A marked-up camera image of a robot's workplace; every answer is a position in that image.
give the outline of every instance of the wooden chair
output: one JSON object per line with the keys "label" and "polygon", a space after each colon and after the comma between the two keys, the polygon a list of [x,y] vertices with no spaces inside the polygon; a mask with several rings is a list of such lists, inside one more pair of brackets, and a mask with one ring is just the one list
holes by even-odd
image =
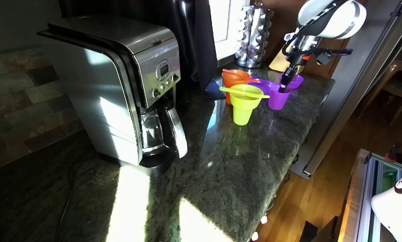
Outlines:
{"label": "wooden chair", "polygon": [[[367,109],[367,107],[372,103],[372,101],[376,98],[376,96],[379,94],[379,92],[381,90],[386,90],[393,95],[391,97],[390,101],[395,96],[402,97],[402,80],[394,80],[393,79],[393,76],[397,72],[401,72],[401,71],[402,71],[402,50],[397,55],[395,60],[389,65],[387,71],[382,76],[382,78],[379,80],[379,82],[373,87],[373,89],[365,97],[365,99],[361,105],[361,109],[359,111],[360,117],[362,116],[365,109]],[[390,125],[393,125],[394,121],[398,118],[398,116],[400,115],[401,112],[402,112],[402,103],[399,106],[399,108],[396,110],[393,117],[391,118]]]}

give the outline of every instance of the coffee maker base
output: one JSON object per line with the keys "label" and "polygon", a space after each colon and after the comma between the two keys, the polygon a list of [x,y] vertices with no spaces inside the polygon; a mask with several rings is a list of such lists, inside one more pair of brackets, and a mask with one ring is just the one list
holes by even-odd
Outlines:
{"label": "coffee maker base", "polygon": [[165,150],[157,155],[143,156],[139,165],[133,165],[128,162],[122,161],[118,158],[98,153],[99,157],[104,161],[117,164],[122,167],[131,167],[147,176],[157,177],[164,174],[171,166],[177,154],[173,150]]}

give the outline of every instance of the wooden floor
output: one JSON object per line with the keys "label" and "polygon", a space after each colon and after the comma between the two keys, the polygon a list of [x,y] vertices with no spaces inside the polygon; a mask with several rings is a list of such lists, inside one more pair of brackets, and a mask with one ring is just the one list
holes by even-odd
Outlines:
{"label": "wooden floor", "polygon": [[358,150],[384,155],[396,141],[402,143],[402,114],[390,127],[385,110],[395,104],[385,108],[381,98],[360,119],[356,115],[349,119],[310,180],[290,172],[290,181],[281,184],[276,204],[267,213],[268,222],[256,230],[257,242],[299,242],[306,220],[325,227],[341,212]]}

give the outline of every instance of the coffee maker lid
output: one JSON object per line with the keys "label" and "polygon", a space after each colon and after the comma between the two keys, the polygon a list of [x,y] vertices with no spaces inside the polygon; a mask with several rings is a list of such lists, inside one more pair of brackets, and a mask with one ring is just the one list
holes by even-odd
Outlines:
{"label": "coffee maker lid", "polygon": [[84,34],[124,45],[134,55],[174,37],[173,32],[157,26],[116,15],[86,15],[48,23],[52,32]]}

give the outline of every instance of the window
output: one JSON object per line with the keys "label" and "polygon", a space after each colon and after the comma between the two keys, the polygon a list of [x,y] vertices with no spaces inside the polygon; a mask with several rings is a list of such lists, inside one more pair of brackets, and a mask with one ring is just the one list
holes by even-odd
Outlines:
{"label": "window", "polygon": [[250,0],[209,0],[214,44],[218,60],[237,51],[238,23],[241,7]]}

